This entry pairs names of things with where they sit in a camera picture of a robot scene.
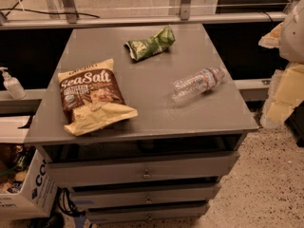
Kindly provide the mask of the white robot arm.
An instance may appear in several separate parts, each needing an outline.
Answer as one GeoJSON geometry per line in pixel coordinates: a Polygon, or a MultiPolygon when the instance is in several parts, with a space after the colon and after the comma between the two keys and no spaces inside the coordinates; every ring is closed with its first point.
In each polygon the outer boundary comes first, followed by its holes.
{"type": "Polygon", "coordinates": [[[304,63],[304,0],[300,0],[283,22],[279,54],[289,62],[304,63]]]}

